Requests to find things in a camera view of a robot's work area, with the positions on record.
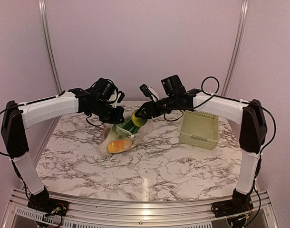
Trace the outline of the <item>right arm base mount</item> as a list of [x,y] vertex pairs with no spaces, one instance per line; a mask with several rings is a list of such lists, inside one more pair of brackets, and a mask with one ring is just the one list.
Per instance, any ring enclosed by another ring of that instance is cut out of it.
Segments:
[[242,205],[241,202],[233,199],[214,202],[211,206],[211,211],[216,218],[231,216],[251,210],[253,210],[252,201],[246,202]]

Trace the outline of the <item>polka dot zip top bag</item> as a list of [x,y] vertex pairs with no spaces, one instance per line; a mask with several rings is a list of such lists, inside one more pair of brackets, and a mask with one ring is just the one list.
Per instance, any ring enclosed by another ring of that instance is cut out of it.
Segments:
[[127,139],[132,141],[132,146],[130,149],[136,147],[141,143],[143,138],[147,136],[149,133],[151,133],[154,129],[153,121],[148,120],[147,123],[140,127],[138,133],[131,134],[129,131],[122,128],[122,126],[131,119],[131,115],[125,116],[125,122],[120,124],[112,124],[105,128],[103,131],[102,137],[100,139],[99,146],[97,150],[101,154],[107,154],[109,153],[107,150],[107,146],[110,142],[115,140],[122,140]]

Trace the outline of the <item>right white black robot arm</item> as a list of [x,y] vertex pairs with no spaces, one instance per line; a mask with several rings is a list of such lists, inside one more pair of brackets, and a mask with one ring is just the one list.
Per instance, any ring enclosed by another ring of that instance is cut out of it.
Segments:
[[203,89],[186,91],[178,75],[163,79],[166,98],[144,103],[132,119],[152,119],[173,110],[200,111],[231,120],[241,126],[239,144],[242,149],[240,175],[232,199],[212,204],[216,217],[231,215],[251,208],[250,195],[261,168],[261,152],[267,124],[260,101],[250,102],[209,94]]

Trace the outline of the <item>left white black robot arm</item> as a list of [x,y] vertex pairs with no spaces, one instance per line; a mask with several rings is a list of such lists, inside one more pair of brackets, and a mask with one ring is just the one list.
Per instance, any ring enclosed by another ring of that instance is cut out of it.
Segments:
[[87,89],[73,88],[34,101],[17,103],[12,100],[6,104],[1,112],[1,136],[14,171],[30,192],[31,204],[42,211],[49,211],[55,203],[30,155],[29,129],[67,114],[95,115],[103,124],[123,123],[124,108],[119,103],[124,97],[125,93],[112,80],[99,78]]

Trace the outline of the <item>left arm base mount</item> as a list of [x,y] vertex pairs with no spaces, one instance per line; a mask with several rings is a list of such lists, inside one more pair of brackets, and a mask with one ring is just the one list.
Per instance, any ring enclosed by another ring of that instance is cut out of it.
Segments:
[[35,203],[29,201],[27,206],[28,208],[45,212],[46,216],[52,215],[66,216],[69,207],[69,202],[60,199],[50,199],[48,200],[48,202],[43,202],[43,205],[41,206],[38,206]]

